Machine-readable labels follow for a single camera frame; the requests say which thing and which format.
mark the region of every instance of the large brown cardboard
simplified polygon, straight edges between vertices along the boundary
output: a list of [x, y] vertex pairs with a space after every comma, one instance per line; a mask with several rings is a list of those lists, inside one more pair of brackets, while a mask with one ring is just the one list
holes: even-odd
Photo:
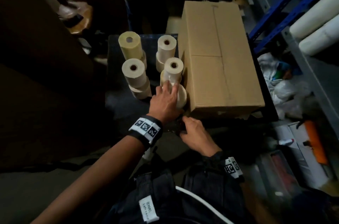
[[235, 3], [186, 1], [178, 47], [192, 116], [236, 117], [265, 106]]

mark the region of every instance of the white marker label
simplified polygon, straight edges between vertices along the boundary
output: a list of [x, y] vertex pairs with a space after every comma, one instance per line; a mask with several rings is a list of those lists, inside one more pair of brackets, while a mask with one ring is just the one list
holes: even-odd
[[155, 208], [153, 205], [152, 197], [147, 196], [139, 201], [140, 210], [142, 214], [142, 218], [147, 223], [151, 223], [153, 221], [159, 220], [159, 217], [157, 216], [155, 212]]

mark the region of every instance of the black wristband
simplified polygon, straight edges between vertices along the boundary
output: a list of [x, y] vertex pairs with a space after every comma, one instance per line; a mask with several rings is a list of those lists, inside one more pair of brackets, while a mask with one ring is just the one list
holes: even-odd
[[129, 128], [129, 135], [139, 139], [148, 149], [162, 136], [162, 123], [154, 117], [143, 115]]

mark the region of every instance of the table top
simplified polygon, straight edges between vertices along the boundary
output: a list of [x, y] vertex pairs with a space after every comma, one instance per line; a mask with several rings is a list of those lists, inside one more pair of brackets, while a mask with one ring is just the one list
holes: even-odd
[[[140, 35], [142, 48], [146, 53], [147, 70], [146, 75], [150, 80], [152, 94], [155, 94], [155, 87], [160, 85], [160, 73], [156, 70], [156, 52], [158, 50], [158, 39], [162, 34], [146, 34]], [[113, 113], [113, 121], [115, 130], [119, 135], [126, 135], [128, 129], [140, 117], [148, 113], [150, 107], [150, 97], [144, 100], [138, 100], [133, 97], [127, 81], [121, 71], [125, 58], [122, 54], [118, 43], [119, 35], [110, 35], [108, 38], [108, 67], [107, 67], [107, 92], [106, 92], [106, 108]], [[175, 57], [178, 57], [178, 47], [176, 48]], [[254, 64], [258, 74], [261, 90], [263, 92], [266, 106], [261, 108], [263, 118], [248, 119], [243, 121], [240, 119], [218, 119], [204, 120], [203, 124], [206, 128], [217, 128], [233, 126], [235, 123], [264, 123], [278, 119], [272, 99], [270, 97], [265, 80], [262, 76], [258, 61], [254, 57]], [[164, 127], [164, 132], [176, 132], [179, 128], [178, 123], [169, 123]]]

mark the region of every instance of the concrete floor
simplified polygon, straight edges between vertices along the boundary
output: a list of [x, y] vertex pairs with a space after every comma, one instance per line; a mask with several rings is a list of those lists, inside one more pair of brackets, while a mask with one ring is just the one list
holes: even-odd
[[[164, 133], [157, 142], [157, 153], [164, 161], [170, 161], [189, 150], [173, 133]], [[66, 160], [81, 164], [87, 159], [99, 158], [109, 148], [103, 148], [91, 155]], [[24, 224], [31, 222], [51, 201], [77, 179], [89, 166], [78, 171], [56, 169], [51, 172], [13, 172], [0, 174], [0, 223]], [[185, 171], [174, 175], [181, 185]]]

